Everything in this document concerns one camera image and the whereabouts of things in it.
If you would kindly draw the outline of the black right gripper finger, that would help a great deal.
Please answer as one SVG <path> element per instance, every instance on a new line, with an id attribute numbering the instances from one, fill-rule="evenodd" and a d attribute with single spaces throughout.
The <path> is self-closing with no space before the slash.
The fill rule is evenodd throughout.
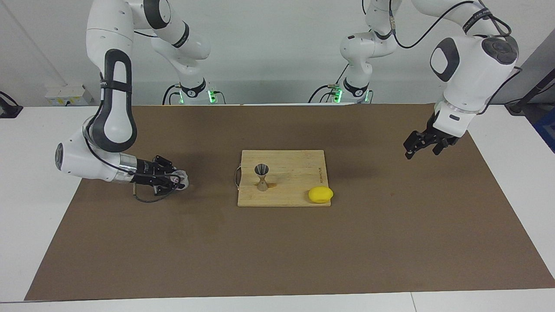
<path id="1" fill-rule="evenodd" d="M 155 195 L 167 195 L 188 187 L 188 176 L 154 176 L 151 178 Z"/>
<path id="2" fill-rule="evenodd" d="M 185 176 L 183 170 L 179 170 L 173 166 L 173 163 L 160 156 L 154 157 L 154 175 L 155 176 Z"/>

